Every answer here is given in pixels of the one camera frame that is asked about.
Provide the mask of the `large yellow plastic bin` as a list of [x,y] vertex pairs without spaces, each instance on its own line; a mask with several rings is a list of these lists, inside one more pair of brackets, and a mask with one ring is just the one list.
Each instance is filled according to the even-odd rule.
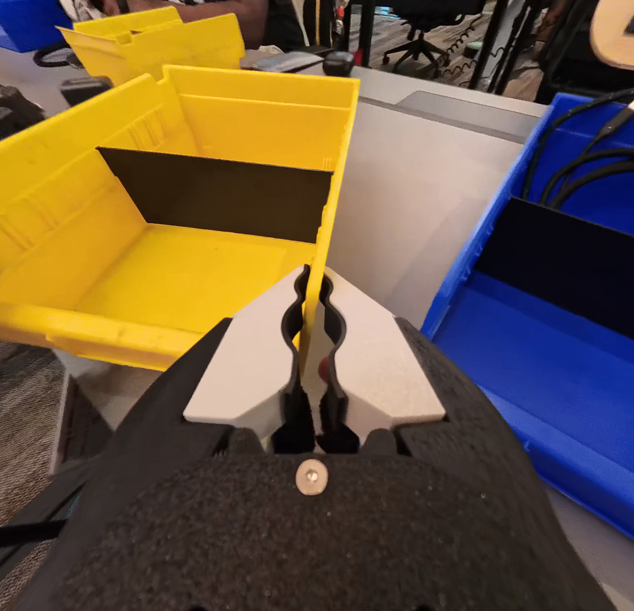
[[[360,81],[163,67],[1,142],[1,340],[165,370],[309,265],[314,320]],[[314,243],[145,221],[98,147],[333,174]]]

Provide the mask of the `black panel with wooden rim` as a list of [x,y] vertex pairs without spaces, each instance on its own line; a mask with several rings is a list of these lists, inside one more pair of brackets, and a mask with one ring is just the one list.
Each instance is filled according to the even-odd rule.
[[633,70],[633,0],[599,0],[590,26],[590,44],[598,60]]

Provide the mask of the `black box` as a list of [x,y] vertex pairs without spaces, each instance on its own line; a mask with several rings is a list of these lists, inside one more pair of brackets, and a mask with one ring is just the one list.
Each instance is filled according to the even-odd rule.
[[106,76],[73,78],[62,82],[59,91],[70,107],[75,107],[114,87]]

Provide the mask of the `blue plastic bin with cables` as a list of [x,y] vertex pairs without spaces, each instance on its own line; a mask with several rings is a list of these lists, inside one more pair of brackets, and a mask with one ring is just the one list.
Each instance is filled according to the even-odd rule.
[[633,338],[481,274],[512,197],[633,235],[633,90],[558,94],[422,325],[493,402],[537,473],[633,538]]

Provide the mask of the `dark flat object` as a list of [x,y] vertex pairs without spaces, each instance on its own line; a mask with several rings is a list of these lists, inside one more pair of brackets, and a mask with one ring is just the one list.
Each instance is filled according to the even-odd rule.
[[258,50],[247,50],[240,59],[242,70],[266,73],[298,73],[321,63],[330,50],[295,50],[282,52],[276,46],[261,46]]

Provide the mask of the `small black device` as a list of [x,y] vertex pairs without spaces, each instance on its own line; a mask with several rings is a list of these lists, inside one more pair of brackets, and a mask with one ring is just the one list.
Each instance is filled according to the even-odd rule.
[[348,78],[355,66],[355,56],[350,52],[329,52],[322,60],[322,71],[325,76]]

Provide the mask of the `black bin divider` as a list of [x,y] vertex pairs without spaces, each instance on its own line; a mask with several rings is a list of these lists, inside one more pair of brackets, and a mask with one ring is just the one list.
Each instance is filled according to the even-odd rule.
[[633,338],[633,236],[512,197],[475,269]]
[[333,174],[98,147],[147,223],[314,243]]

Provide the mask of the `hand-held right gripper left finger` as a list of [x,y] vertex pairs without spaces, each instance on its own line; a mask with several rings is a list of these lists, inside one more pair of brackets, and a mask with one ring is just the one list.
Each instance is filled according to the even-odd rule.
[[312,411],[294,343],[310,272],[299,266],[230,319],[184,410],[186,421],[250,429],[277,454],[313,451]]

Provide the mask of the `dark cloth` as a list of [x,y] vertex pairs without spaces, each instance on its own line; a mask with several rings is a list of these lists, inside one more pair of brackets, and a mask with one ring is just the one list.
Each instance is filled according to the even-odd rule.
[[45,118],[42,108],[26,99],[17,88],[1,84],[1,140]]

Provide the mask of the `small blue plastic bin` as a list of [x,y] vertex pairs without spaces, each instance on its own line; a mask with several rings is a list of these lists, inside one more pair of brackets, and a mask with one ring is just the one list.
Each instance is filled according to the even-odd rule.
[[12,52],[57,43],[63,38],[58,28],[72,26],[58,0],[1,0],[1,47]]

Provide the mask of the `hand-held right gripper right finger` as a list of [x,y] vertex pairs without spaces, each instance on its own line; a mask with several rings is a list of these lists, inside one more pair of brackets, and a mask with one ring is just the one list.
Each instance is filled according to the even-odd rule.
[[355,454],[377,430],[442,421],[446,410],[406,337],[402,319],[326,268],[320,292],[332,342],[318,445]]

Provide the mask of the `grey desk pad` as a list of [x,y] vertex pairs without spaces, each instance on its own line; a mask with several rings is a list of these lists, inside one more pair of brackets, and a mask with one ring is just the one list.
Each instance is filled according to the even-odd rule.
[[428,92],[414,92],[396,104],[403,112],[523,144],[546,112],[544,105],[472,92],[468,98],[453,98]]

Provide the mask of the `black office chair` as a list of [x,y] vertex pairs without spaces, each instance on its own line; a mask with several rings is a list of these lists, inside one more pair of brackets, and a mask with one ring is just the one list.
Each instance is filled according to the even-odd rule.
[[439,77],[441,66],[449,65],[450,55],[428,42],[425,35],[437,28],[460,25],[466,17],[480,15],[485,4],[486,0],[401,0],[392,10],[409,25],[408,42],[384,52],[382,64],[388,65],[391,55],[401,53],[392,66],[392,73],[396,73],[406,60],[416,61],[424,55],[433,68],[434,77]]

